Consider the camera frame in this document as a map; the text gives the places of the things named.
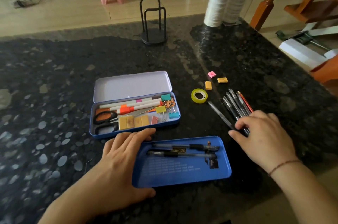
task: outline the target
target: black metal stand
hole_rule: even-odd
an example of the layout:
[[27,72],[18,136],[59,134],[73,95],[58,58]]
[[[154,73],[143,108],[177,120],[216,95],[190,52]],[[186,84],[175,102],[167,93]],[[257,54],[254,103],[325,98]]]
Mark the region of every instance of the black metal stand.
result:
[[[142,20],[142,27],[143,32],[141,33],[142,42],[146,45],[158,45],[161,43],[165,43],[168,40],[167,36],[167,30],[166,30],[166,9],[164,7],[161,7],[160,0],[158,1],[158,8],[148,8],[144,11],[142,11],[142,2],[144,0],[140,1],[140,11],[141,11],[141,20]],[[161,29],[161,10],[164,12],[164,29]],[[158,11],[158,22],[159,22],[159,28],[149,28],[147,26],[147,12],[148,11]]]

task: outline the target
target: eraser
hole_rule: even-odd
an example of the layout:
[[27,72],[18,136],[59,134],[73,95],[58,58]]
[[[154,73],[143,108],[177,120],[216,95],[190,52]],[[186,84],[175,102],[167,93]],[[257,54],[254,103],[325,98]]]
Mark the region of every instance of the eraser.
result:
[[119,118],[119,130],[125,130],[125,129],[128,129],[127,117],[123,116]]
[[157,124],[157,117],[156,116],[153,116],[151,118],[151,124]]
[[133,116],[126,116],[127,118],[127,128],[134,128],[135,124],[134,124],[134,117]]
[[146,126],[146,125],[149,125],[149,118],[148,118],[148,115],[143,115],[141,116],[141,120],[142,120],[142,126]]
[[170,96],[170,94],[165,94],[165,95],[161,96],[161,99],[162,100],[171,100],[171,96]]
[[160,107],[156,107],[156,113],[163,113],[165,111],[167,111],[166,106],[160,106]]
[[206,90],[211,90],[212,89],[211,82],[208,82],[208,81],[205,82],[205,89]]
[[179,113],[169,113],[169,119],[179,118],[179,117],[180,117]]
[[215,73],[214,71],[210,71],[210,72],[208,73],[208,76],[209,76],[210,78],[213,78],[213,77],[216,76],[216,73]]
[[218,83],[227,83],[228,79],[226,77],[217,78]]
[[135,118],[134,118],[134,123],[135,123],[135,128],[136,128],[136,127],[141,127],[141,126],[142,126],[142,119],[141,119],[141,116],[135,117]]

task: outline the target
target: bracelet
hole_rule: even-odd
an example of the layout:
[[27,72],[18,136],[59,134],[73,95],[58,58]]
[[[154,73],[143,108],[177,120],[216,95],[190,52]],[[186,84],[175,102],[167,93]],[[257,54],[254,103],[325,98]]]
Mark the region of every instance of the bracelet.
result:
[[275,168],[273,168],[273,170],[270,171],[270,172],[268,173],[268,175],[271,176],[271,174],[272,174],[275,170],[277,170],[279,167],[281,167],[281,166],[283,166],[283,165],[285,165],[285,164],[287,164],[287,163],[292,163],[292,162],[302,162],[302,161],[299,160],[299,159],[296,159],[296,160],[289,160],[289,161],[286,161],[286,162],[282,162],[282,163],[280,163],[279,165],[277,165]]

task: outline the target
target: granite countertop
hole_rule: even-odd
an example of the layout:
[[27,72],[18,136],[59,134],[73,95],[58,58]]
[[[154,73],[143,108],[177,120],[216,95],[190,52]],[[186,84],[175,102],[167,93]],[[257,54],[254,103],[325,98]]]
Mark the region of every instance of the granite countertop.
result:
[[279,193],[227,134],[207,104],[190,98],[212,80],[211,100],[239,90],[253,109],[273,112],[299,157],[317,172],[338,162],[337,99],[245,22],[208,28],[203,16],[167,20],[168,42],[148,47],[141,23],[0,38],[0,222],[35,223],[46,207],[101,158],[106,140],[89,134],[96,79],[166,70],[180,106],[176,126],[154,140],[217,135],[228,179],[156,188],[155,198],[94,223],[220,223]]

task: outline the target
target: pencil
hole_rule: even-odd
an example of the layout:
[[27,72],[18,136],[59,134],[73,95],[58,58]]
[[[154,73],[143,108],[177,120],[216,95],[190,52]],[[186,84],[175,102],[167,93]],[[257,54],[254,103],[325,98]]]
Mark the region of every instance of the pencil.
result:
[[244,103],[246,104],[246,106],[248,107],[248,109],[250,110],[250,112],[252,113],[253,112],[253,109],[252,107],[249,105],[249,103],[246,101],[246,99],[244,98],[243,94],[241,94],[240,91],[237,91],[238,94],[241,96],[241,98],[243,99]]

